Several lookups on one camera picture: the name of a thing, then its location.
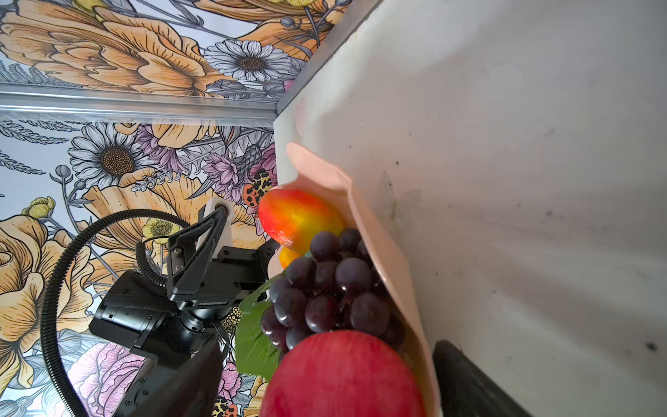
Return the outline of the red apple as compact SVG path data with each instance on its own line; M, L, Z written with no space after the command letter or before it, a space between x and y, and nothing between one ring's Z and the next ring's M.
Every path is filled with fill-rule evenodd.
M311 335L267 384L261 416L425 416L408 365L379 338L357 331Z

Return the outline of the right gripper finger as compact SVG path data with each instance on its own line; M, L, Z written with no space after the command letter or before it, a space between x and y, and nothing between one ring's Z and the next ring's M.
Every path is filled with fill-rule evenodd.
M450 341L436 343L433 361L444 416L530 416Z

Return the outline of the pink scalloped fruit plate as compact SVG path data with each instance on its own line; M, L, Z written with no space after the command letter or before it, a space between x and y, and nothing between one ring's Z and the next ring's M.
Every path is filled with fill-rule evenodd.
M347 227L361 232L380 278L406 325L406 353L425 402L426 415L441 416L439 384L407 258L343 170L298 142L286 145L285 158L290 161L295 174L293 181L280 185L282 189L301 189L318 197L339 214Z

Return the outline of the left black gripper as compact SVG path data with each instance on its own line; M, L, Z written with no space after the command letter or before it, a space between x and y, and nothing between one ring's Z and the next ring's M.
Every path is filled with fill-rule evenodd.
M261 286L278 247L217 250L228 216L229 210L218 206L171 236L166 276L148 265L127 271L97 308L91 333L148 361L123 394L116 416L136 416L142 402L174 382L210 342L220 342L228 355L243 314L265 300Z

